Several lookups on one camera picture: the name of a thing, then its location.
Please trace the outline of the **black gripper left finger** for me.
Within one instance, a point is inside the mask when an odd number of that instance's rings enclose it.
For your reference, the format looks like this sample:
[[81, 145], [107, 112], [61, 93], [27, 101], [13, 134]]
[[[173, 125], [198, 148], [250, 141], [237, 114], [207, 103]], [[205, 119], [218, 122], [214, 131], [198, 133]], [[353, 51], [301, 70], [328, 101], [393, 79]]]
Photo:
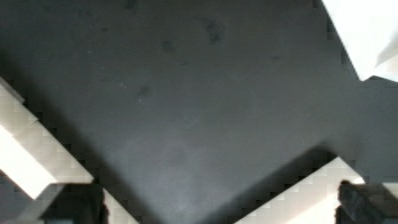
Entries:
[[99, 184], [68, 183], [52, 186], [56, 198], [45, 209], [45, 224], [109, 224], [106, 193]]

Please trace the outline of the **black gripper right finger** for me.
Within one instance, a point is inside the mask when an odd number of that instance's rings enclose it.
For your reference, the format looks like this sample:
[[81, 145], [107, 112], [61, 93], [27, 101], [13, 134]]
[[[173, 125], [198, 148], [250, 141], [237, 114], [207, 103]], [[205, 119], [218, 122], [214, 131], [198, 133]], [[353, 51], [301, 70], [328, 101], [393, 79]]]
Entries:
[[398, 183], [344, 180], [338, 201], [337, 224], [398, 224]]

